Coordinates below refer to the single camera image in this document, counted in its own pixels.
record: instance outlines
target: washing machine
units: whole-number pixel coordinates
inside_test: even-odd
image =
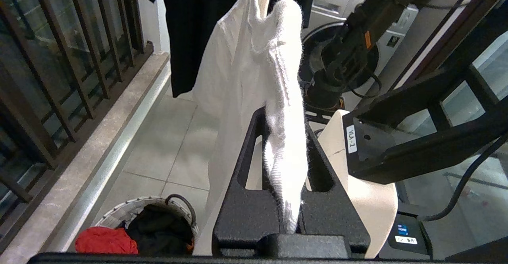
[[[303,56],[299,76],[303,87],[311,83],[314,73],[323,67],[320,53],[327,44],[326,41],[334,36],[349,14],[354,12],[354,9],[363,1],[313,0],[309,27],[302,31]],[[367,68],[355,81],[350,81],[350,87],[354,92],[343,93],[346,110],[353,110],[362,99],[358,95],[365,95],[374,84],[372,73],[379,75],[383,70],[401,44],[417,14],[416,7],[407,7],[399,20],[390,26],[369,52]]]

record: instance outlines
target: washing machine door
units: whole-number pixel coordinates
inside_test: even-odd
[[[299,76],[304,85],[310,84],[314,74],[323,69],[321,51],[330,42],[342,25],[343,22],[327,23],[312,30],[303,38],[302,65],[300,66]],[[354,80],[345,81],[345,83],[348,84],[348,91],[357,89],[372,78],[379,61],[379,51],[377,49],[377,45],[370,50],[367,56],[367,61],[367,66],[361,74],[359,74]]]

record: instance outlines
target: tile floor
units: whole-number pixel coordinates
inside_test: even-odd
[[[183,195],[204,215],[208,197],[208,159],[218,121],[197,108],[192,93],[173,98],[171,89],[137,132],[133,150],[100,208],[96,221],[123,201],[171,193]]]

